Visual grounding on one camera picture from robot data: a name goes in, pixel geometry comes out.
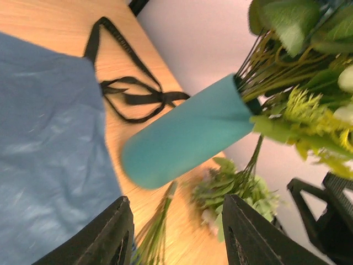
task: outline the table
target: table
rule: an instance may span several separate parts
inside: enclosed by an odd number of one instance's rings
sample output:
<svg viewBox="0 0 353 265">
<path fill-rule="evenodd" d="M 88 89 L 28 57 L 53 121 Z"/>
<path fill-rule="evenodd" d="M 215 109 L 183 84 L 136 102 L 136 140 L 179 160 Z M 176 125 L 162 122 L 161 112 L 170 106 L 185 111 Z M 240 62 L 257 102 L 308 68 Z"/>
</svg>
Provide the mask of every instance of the table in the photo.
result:
<svg viewBox="0 0 353 265">
<path fill-rule="evenodd" d="M 123 0 L 0 0 L 0 31 L 48 49 L 73 56 L 82 56 L 90 30 L 100 17 L 110 18 L 136 50 L 142 61 L 159 79 L 165 91 L 180 91 L 180 87 L 156 52 Z M 135 76 L 148 80 L 113 38 L 102 31 L 97 60 L 98 80 L 121 76 Z M 131 92 L 143 93 L 136 88 Z M 126 106 L 119 96 L 114 99 L 120 110 L 129 116 L 144 116 L 155 105 Z M 115 116 L 106 105 L 106 143 L 118 175 L 122 191 L 131 201 L 136 232 L 153 215 L 167 186 L 158 190 L 143 190 L 125 176 L 119 161 L 124 142 L 148 123 L 131 125 Z M 212 161 L 203 166 L 213 165 Z M 200 176 L 202 166 L 180 177 L 180 186 L 170 206 L 167 219 L 166 263 L 173 264 L 228 264 L 223 243 L 200 227 L 200 218 L 190 206 L 191 189 L 183 182 Z"/>
</svg>

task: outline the strap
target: strap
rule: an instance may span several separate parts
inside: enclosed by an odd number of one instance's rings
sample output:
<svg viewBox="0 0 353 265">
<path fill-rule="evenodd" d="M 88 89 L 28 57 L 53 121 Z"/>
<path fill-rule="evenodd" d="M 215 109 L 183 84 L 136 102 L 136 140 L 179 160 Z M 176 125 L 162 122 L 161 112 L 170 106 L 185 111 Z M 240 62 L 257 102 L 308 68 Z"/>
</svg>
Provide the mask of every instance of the strap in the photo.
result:
<svg viewBox="0 0 353 265">
<path fill-rule="evenodd" d="M 148 84 L 145 84 L 138 79 L 132 76 L 126 76 L 117 78 L 110 81 L 102 81 L 100 83 L 101 91 L 104 98 L 107 100 L 109 105 L 113 108 L 113 111 L 126 122 L 129 123 L 143 123 L 150 118 L 156 116 L 160 113 L 165 105 L 169 105 L 171 107 L 175 107 L 173 101 L 180 99 L 188 99 L 190 96 L 184 92 L 168 92 L 163 93 L 162 86 L 158 82 L 158 80 L 154 77 L 154 75 L 149 71 L 146 65 L 140 60 L 140 58 L 136 55 L 135 51 L 132 49 L 130 44 L 124 38 L 124 36 L 119 32 L 116 26 L 106 17 L 100 18 L 92 27 L 90 37 L 88 39 L 86 49 L 84 52 L 84 57 L 91 60 L 93 65 L 95 65 L 95 61 L 97 59 L 97 53 L 99 48 L 99 39 L 100 39 L 100 26 L 104 26 L 104 28 L 114 37 L 114 39 L 119 43 L 119 45 L 124 49 L 124 51 L 129 55 L 130 59 L 134 62 L 134 64 L 146 75 L 148 76 L 159 88 L 159 90 L 154 89 Z M 126 84 L 135 84 L 149 91 L 149 95 L 135 95 L 135 94 L 127 94 L 125 93 L 127 89 L 116 89 L 110 87 L 113 83 L 126 83 Z M 108 94 L 117 94 L 120 93 L 124 96 L 124 100 L 126 104 L 129 105 L 141 105 L 141 104 L 151 104 L 160 102 L 160 106 L 158 106 L 151 113 L 147 114 L 143 118 L 128 118 L 121 114 L 116 106 L 112 103 L 112 101 L 107 97 Z"/>
</svg>

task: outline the vase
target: vase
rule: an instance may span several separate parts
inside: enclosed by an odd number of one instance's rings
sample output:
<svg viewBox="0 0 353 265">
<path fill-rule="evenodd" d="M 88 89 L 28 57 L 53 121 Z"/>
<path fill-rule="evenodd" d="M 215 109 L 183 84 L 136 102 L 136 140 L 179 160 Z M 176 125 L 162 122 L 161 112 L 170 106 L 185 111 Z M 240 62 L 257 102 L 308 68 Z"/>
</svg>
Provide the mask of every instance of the vase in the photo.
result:
<svg viewBox="0 0 353 265">
<path fill-rule="evenodd" d="M 127 176 L 159 188 L 250 133 L 252 112 L 234 80 L 222 78 L 129 138 L 121 154 Z"/>
</svg>

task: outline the wooden surface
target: wooden surface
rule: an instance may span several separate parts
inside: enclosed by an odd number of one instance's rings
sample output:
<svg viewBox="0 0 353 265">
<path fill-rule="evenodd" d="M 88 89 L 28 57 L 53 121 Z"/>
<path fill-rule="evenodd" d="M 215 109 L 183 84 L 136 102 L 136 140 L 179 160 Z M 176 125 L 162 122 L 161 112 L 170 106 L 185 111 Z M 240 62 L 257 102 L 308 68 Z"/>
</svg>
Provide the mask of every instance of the wooden surface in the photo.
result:
<svg viewBox="0 0 353 265">
<path fill-rule="evenodd" d="M 80 57 L 92 25 L 100 17 L 106 16 L 120 29 L 142 61 L 159 79 L 164 90 L 180 90 L 123 0 L 0 0 L 0 4 L 0 31 L 57 52 Z M 151 83 L 104 31 L 101 34 L 97 78 L 109 80 L 126 75 Z M 143 94 L 143 91 L 137 88 L 132 88 L 131 91 Z M 119 96 L 114 98 L 114 102 L 122 112 L 131 117 L 144 116 L 155 107 L 155 105 L 125 106 L 121 101 Z M 126 139 L 151 121 L 138 125 L 126 124 L 115 116 L 107 105 L 106 108 L 106 141 L 122 191 L 131 201 L 136 232 L 139 232 L 153 215 L 167 186 L 153 191 L 135 186 L 124 175 L 119 164 L 119 154 Z M 169 107 L 166 107 L 160 115 L 168 110 Z M 179 183 L 195 179 L 201 175 L 202 167 L 210 165 L 213 163 L 208 161 L 180 177 Z M 228 264 L 225 245 L 218 243 L 207 228 L 200 227 L 200 219 L 197 218 L 189 201 L 190 188 L 179 185 L 167 219 L 167 265 Z"/>
</svg>

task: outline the wall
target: wall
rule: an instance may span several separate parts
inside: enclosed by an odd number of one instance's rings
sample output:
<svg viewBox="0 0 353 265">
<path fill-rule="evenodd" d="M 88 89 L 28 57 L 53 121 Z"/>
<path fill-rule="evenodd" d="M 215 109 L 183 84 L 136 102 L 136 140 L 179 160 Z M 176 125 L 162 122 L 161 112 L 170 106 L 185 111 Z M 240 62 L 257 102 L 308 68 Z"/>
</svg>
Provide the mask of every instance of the wall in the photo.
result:
<svg viewBox="0 0 353 265">
<path fill-rule="evenodd" d="M 249 3 L 250 0 L 150 0 L 138 20 L 182 88 L 195 94 L 235 72 L 245 59 L 254 41 L 247 26 Z M 226 155 L 240 167 L 245 166 L 257 137 L 246 136 L 226 149 Z M 303 163 L 294 149 L 264 141 L 257 173 L 287 202 L 280 206 L 278 216 L 290 237 L 319 256 L 307 239 L 286 186 L 294 177 L 320 185 L 326 172 L 323 166 Z M 319 216 L 324 204 L 308 200 Z"/>
</svg>

